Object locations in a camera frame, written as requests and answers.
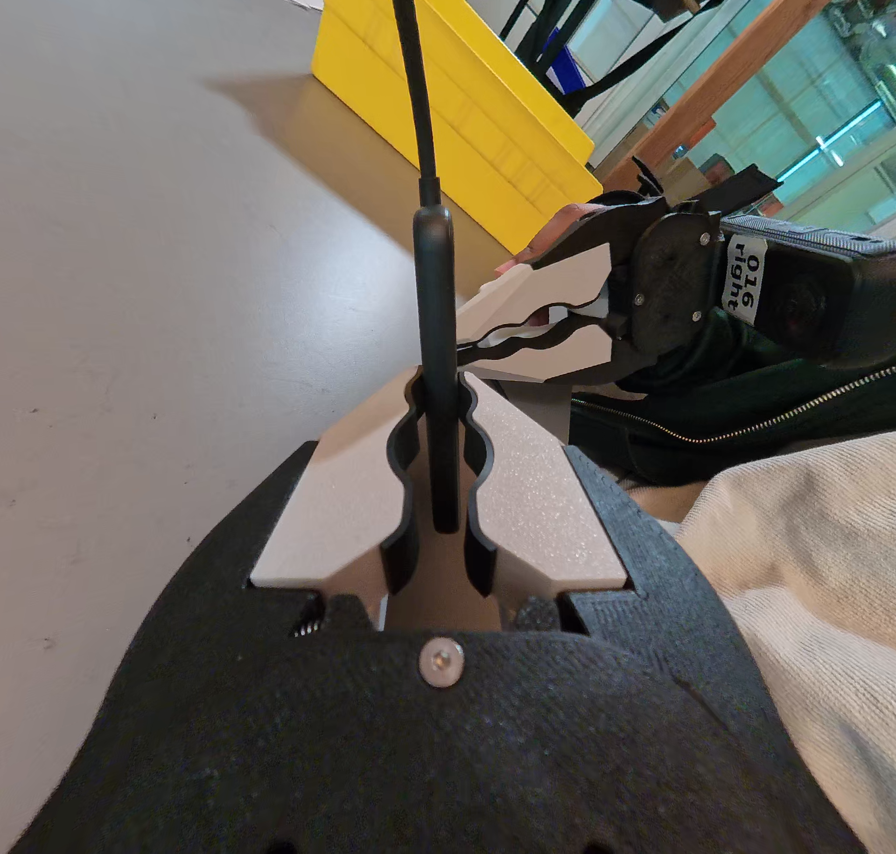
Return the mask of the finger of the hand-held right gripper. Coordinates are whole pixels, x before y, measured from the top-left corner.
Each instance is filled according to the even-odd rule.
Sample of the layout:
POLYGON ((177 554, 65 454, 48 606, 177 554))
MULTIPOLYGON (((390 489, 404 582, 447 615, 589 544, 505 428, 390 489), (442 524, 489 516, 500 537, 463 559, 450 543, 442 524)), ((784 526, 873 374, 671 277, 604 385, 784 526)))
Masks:
POLYGON ((596 319, 566 318, 534 329, 500 329, 460 345, 457 364, 567 444, 574 377, 610 363, 612 345, 596 319))
POLYGON ((526 324, 533 313, 562 306, 590 317, 609 315, 606 283, 611 272, 609 243, 541 268, 513 266, 479 288, 456 312, 458 346, 476 345, 502 328, 526 324))

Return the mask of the black usb hub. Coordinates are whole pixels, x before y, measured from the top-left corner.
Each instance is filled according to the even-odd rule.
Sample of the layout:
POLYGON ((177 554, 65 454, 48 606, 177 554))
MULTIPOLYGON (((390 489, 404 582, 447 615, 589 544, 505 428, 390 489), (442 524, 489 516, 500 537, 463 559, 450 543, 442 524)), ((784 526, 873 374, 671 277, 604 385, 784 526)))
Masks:
POLYGON ((441 204, 419 208, 412 224, 434 529, 460 525, 459 392, 454 288, 454 224, 441 204))

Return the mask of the yellow plastic bin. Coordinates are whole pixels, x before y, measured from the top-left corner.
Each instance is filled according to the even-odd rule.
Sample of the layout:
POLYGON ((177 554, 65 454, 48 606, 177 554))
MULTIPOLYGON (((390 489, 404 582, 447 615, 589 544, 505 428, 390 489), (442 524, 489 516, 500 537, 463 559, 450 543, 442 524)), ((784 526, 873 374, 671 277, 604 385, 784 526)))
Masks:
MULTIPOLYGON (((508 252, 602 187, 593 144, 464 0, 415 0, 442 191, 508 252)), ((323 0, 313 76, 419 164, 391 0, 323 0)))

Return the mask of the blue box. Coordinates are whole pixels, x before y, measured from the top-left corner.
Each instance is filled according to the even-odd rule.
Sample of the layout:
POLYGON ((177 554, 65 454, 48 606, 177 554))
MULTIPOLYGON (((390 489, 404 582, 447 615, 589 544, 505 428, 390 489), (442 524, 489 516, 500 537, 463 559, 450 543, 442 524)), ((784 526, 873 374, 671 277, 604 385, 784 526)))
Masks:
POLYGON ((561 98, 587 86, 585 77, 567 44, 556 54, 553 64, 546 70, 544 82, 548 90, 561 98))

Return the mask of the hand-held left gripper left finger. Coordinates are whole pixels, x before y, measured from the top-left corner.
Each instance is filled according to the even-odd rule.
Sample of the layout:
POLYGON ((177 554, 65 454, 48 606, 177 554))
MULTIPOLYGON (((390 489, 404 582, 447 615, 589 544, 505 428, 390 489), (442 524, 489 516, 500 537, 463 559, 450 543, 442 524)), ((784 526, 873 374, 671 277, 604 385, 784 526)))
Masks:
POLYGON ((420 455, 422 370, 401 372, 330 427, 250 573, 252 586, 356 596, 374 624, 420 554, 411 466, 420 455))

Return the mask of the person's dark green jacket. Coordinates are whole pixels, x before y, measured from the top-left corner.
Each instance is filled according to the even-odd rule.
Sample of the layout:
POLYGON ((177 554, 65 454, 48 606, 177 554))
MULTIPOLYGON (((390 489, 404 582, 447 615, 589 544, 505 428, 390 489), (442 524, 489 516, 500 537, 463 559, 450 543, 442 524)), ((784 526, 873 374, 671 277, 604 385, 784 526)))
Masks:
POLYGON ((752 335, 671 354, 619 385, 644 397, 575 394, 569 442, 657 487, 895 426, 893 356, 872 367, 822 367, 752 335))

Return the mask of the person's cream sweater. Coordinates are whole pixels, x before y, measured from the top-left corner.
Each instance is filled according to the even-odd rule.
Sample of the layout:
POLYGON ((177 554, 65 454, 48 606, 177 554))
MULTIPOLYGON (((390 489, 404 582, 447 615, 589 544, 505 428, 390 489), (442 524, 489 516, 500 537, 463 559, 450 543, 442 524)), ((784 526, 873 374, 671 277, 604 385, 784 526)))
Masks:
POLYGON ((869 852, 894 852, 895 434, 728 469, 677 541, 827 797, 869 852))

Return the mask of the black flat bar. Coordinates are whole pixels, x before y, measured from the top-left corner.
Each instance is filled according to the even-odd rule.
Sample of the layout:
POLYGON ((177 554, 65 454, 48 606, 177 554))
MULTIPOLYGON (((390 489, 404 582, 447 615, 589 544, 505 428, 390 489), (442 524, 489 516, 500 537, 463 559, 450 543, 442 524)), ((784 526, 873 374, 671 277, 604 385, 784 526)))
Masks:
POLYGON ((759 169, 758 165, 753 164, 721 183, 700 192, 692 200, 697 204, 698 209, 705 212, 718 212, 724 217, 751 208, 781 185, 781 181, 768 176, 759 169))

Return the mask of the wooden beam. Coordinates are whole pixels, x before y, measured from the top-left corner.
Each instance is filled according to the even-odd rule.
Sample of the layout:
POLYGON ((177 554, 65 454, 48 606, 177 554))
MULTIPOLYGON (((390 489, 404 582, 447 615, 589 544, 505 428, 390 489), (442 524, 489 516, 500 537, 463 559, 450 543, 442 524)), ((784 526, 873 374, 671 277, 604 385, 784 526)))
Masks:
POLYGON ((685 94, 600 178, 606 189, 632 190, 637 157, 655 167, 692 138, 711 115, 832 0, 773 0, 685 94))

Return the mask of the grey desk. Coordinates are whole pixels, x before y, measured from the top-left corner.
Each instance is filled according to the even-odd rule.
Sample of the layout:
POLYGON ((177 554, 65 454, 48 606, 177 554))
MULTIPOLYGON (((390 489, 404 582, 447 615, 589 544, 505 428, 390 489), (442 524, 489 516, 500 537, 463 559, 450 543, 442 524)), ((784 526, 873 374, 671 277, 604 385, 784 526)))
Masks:
POLYGON ((283 0, 2 0, 2 852, 200 542, 419 362, 418 174, 283 0))

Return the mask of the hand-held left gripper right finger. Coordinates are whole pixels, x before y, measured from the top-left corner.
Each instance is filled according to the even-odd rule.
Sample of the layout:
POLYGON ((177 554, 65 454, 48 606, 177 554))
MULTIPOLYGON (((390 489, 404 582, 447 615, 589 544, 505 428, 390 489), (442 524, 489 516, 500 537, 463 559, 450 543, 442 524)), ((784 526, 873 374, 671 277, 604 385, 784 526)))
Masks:
POLYGON ((628 574, 565 445, 476 375, 459 373, 458 390, 474 589, 496 600, 621 590, 628 574))

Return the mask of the person's right hand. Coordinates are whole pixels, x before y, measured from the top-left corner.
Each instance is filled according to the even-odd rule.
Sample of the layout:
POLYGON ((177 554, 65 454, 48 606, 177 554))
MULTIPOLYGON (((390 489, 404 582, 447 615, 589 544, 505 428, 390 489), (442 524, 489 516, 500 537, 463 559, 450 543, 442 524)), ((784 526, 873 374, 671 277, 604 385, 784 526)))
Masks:
POLYGON ((545 226, 532 238, 520 253, 495 269, 495 277, 501 277, 518 264, 533 260, 548 250, 556 240, 575 223, 592 213, 604 210, 603 205, 594 203, 573 203, 558 210, 545 226))

